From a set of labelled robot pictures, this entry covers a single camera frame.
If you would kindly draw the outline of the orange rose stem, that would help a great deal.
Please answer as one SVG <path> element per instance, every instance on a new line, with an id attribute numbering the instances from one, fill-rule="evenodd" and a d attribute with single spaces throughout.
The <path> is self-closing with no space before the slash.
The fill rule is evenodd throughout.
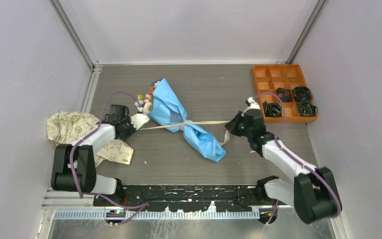
<path id="1" fill-rule="evenodd" d="M 155 89 L 157 88 L 157 86 L 160 84 L 160 82 L 161 82 L 161 80 L 158 80 L 158 81 L 155 81 L 151 84 L 151 86 L 147 90 L 146 98 L 150 99 L 153 96 L 153 93 L 154 93 Z"/>

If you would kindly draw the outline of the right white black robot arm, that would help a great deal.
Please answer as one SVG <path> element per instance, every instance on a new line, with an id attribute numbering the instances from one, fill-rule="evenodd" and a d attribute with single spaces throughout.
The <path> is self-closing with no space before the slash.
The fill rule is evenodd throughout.
<path id="1" fill-rule="evenodd" d="M 272 200 L 292 206 L 299 218 L 311 224 L 323 218 L 337 217 L 342 203 L 332 171 L 318 168 L 291 152 L 280 139 L 266 130 L 261 110 L 248 109 L 225 125 L 234 136 L 247 138 L 250 148 L 276 165 L 290 180 L 265 178 L 256 191 L 257 200 L 264 205 Z"/>

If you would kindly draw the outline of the blue wrapping paper sheet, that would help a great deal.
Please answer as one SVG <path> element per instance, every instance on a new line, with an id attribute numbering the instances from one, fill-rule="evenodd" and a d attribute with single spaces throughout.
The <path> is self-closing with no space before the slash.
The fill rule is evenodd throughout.
<path id="1" fill-rule="evenodd" d="M 189 120 L 187 111 L 165 78 L 161 79 L 153 93 L 153 98 L 153 109 L 148 116 L 160 126 Z M 171 127 L 167 130 L 181 131 L 185 141 L 206 159 L 218 162 L 226 155 L 226 151 L 213 134 L 199 125 L 185 125 L 183 130 L 179 127 Z"/>

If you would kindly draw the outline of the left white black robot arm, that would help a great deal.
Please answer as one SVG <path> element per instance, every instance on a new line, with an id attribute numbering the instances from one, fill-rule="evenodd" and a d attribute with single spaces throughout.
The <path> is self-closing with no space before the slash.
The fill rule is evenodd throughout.
<path id="1" fill-rule="evenodd" d="M 130 164 L 133 149 L 126 143 L 148 118 L 140 113 L 129 115 L 129 108 L 111 105 L 110 111 L 97 119 L 84 113 L 64 116 L 64 128 L 72 127 L 76 139 L 60 141 L 54 151 L 51 187 L 56 191 L 94 194 L 114 206 L 123 203 L 122 181 L 97 174 L 96 167 L 108 160 Z"/>

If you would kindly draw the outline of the beige tote bag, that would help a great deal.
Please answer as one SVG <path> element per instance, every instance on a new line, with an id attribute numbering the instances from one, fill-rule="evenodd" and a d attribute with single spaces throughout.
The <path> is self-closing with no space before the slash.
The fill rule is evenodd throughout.
<path id="1" fill-rule="evenodd" d="M 215 120 L 215 121 L 190 121 L 186 120 L 182 123 L 176 123 L 176 124 L 169 124 L 169 125 L 162 125 L 162 126 L 154 126 L 154 127 L 147 127 L 147 128 L 141 128 L 140 130 L 150 130 L 150 129 L 161 129 L 161 128 L 171 128 L 171 127 L 179 127 L 180 130 L 183 130 L 185 125 L 217 125 L 217 124 L 226 124 L 228 121 L 226 120 Z M 224 134 L 223 142 L 220 142 L 219 144 L 221 146 L 225 145 L 230 140 L 230 132 L 226 130 Z"/>

